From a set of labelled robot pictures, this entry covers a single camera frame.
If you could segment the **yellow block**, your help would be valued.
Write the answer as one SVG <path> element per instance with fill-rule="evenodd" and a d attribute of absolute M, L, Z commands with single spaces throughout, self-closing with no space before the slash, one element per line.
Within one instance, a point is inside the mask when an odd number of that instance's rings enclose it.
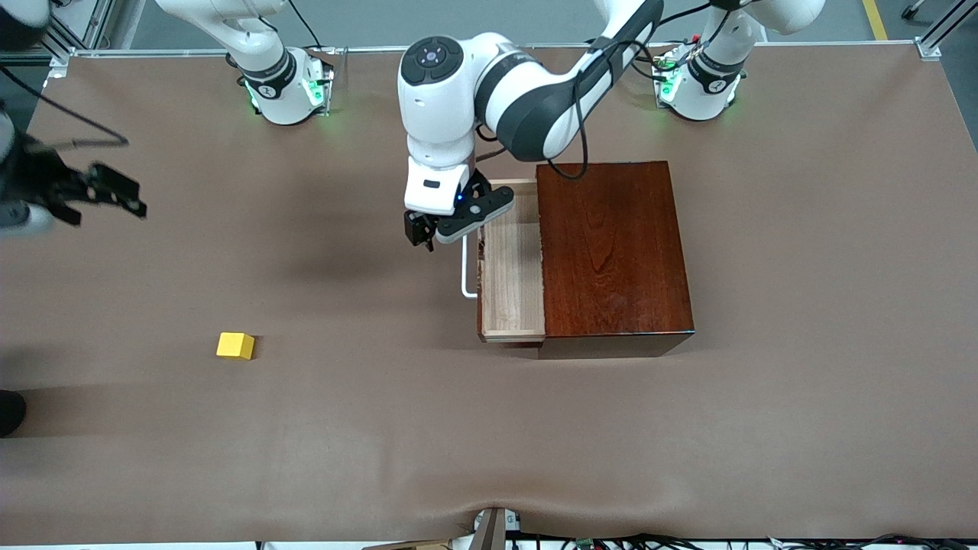
<path fill-rule="evenodd" d="M 245 333 L 223 332 L 218 337 L 215 356 L 227 360 L 254 358 L 256 338 Z"/>

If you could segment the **dark brown wooden cabinet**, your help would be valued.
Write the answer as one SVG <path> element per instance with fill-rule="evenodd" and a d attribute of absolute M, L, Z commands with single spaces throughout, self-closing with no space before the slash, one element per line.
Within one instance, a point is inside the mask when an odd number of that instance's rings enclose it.
<path fill-rule="evenodd" d="M 669 163 L 536 168 L 545 360 L 660 358 L 695 333 Z"/>

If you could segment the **clear table edge strip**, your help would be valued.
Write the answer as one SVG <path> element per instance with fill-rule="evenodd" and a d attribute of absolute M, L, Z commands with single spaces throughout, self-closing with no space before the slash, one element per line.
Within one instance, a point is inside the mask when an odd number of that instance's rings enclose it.
<path fill-rule="evenodd" d="M 869 47 L 869 46 L 897 46 L 909 45 L 913 50 L 918 51 L 918 42 L 915 40 L 863 40 L 863 41 L 796 41 L 796 42 L 771 42 L 760 41 L 756 43 L 756 48 L 761 47 Z M 339 55 L 340 53 L 400 53 L 405 51 L 405 46 L 390 47 L 324 47 L 313 49 L 315 53 L 325 55 Z M 126 50 L 80 50 L 73 48 L 69 52 L 70 59 L 73 58 L 106 58 L 106 59 L 150 59 L 150 58 L 222 58 L 227 51 L 222 48 L 209 49 L 126 49 Z"/>

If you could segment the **black round object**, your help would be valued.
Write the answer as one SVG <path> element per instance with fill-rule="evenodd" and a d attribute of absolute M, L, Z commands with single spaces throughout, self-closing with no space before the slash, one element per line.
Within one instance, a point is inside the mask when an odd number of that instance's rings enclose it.
<path fill-rule="evenodd" d="M 27 400 L 13 390 L 0 390 L 0 438 L 7 438 L 21 427 L 27 415 Z"/>

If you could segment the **brown table cover sheet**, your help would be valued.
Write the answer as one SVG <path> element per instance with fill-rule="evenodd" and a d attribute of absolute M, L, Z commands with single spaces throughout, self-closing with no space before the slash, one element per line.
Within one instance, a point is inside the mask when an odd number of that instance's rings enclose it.
<path fill-rule="evenodd" d="M 978 536 L 978 153 L 909 45 L 761 47 L 715 121 L 626 73 L 592 163 L 666 160 L 695 334 L 668 355 L 483 345 L 460 254 L 402 223 L 400 53 L 277 128 L 223 58 L 71 60 L 47 94 L 145 220 L 0 241 L 0 545 Z M 254 358 L 215 356 L 223 332 Z"/>

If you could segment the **aluminium frame strut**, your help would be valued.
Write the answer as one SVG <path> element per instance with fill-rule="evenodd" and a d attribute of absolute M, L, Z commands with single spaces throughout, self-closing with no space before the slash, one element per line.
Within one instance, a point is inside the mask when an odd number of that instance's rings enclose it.
<path fill-rule="evenodd" d="M 46 34 L 40 43 L 51 56 L 47 77 L 51 79 L 67 76 L 70 58 L 76 52 L 78 44 L 73 32 L 56 15 L 51 15 Z"/>
<path fill-rule="evenodd" d="M 925 34 L 915 38 L 920 59 L 939 60 L 940 45 L 978 10 L 978 0 L 951 0 L 949 7 L 926 28 Z"/>

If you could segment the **aluminium frame post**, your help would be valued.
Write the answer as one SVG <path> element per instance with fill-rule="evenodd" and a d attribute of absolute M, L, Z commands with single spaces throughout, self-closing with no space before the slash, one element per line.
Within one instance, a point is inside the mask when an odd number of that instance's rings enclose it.
<path fill-rule="evenodd" d="M 89 21 L 90 45 L 96 50 L 131 48 L 147 0 L 95 0 Z"/>

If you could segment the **grey metal table bracket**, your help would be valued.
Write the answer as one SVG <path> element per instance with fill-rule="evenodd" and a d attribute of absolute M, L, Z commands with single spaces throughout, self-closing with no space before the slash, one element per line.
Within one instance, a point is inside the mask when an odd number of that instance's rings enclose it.
<path fill-rule="evenodd" d="M 514 510 L 492 507 L 482 510 L 474 521 L 475 532 L 468 550 L 520 550 L 520 514 Z"/>

